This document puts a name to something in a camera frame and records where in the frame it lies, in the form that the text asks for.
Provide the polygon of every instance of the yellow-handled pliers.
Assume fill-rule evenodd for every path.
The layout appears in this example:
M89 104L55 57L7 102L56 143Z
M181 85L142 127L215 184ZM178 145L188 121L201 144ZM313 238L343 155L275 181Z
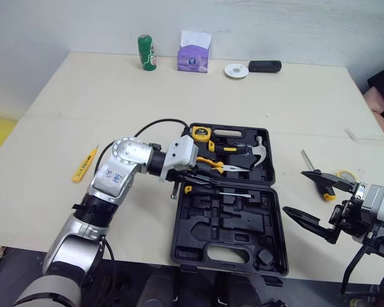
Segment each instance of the yellow-handled pliers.
M219 171L219 173L223 174L224 171L250 171L246 168L240 168L239 166L234 166L234 165L226 165L223 162L214 162L210 159L206 159L204 157L197 157L196 158L197 162L204 162L207 163L211 166L213 166L212 169L215 169L216 171Z

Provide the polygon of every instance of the toolbox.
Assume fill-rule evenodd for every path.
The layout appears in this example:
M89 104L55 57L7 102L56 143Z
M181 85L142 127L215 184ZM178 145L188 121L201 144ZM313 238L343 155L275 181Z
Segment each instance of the toolbox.
M172 260L188 271L210 267L264 277L287 275L282 218L271 188L275 171L268 131L207 123L189 128L198 147L190 171L211 183L180 183ZM226 166L243 170L227 171ZM225 248L232 259L216 256L216 250Z

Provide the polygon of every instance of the black toolbox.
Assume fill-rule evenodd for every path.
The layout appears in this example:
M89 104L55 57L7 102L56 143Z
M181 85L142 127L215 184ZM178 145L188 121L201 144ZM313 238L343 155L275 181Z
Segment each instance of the black toolbox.
M222 174L204 162L195 167L198 175L211 177L211 189L223 193L249 194L251 198L231 195L192 196L190 182L181 182L171 258L184 269L210 267L228 271L285 276L289 268L284 241L282 218L275 183L269 133L266 129L193 123L189 126L210 129L209 143L196 141L198 156L224 164L250 168L250 171L224 171ZM230 148L266 147L266 158L253 167L259 156L230 153ZM239 261L211 258L217 248L231 249Z

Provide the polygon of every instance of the white table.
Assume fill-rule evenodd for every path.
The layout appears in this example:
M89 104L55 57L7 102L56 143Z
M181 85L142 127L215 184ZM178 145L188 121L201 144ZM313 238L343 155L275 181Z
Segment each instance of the white table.
M95 163L81 183L71 181L83 157L158 118L268 129L280 206L318 216L326 226L333 203L321 201L300 175L307 169L301 149L326 172L348 169L384 185L384 135L345 68L284 64L278 74L235 81L222 74L227 63L212 60L209 73L198 74L159 58L158 69L145 72L136 56L71 53L0 148L0 245L47 251L91 180ZM181 129L162 123L141 138L165 149ZM108 234L117 259L172 264L171 191L171 183L136 176ZM288 277L340 281L359 244L343 233L331 245L284 212L282 218ZM379 283L383 275L384 259L366 255L350 281Z

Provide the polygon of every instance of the green can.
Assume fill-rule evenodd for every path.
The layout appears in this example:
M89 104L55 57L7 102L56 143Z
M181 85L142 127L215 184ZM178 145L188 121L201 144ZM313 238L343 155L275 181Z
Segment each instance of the green can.
M143 69L154 70L156 68L156 57L152 37L146 34L138 37L138 50Z

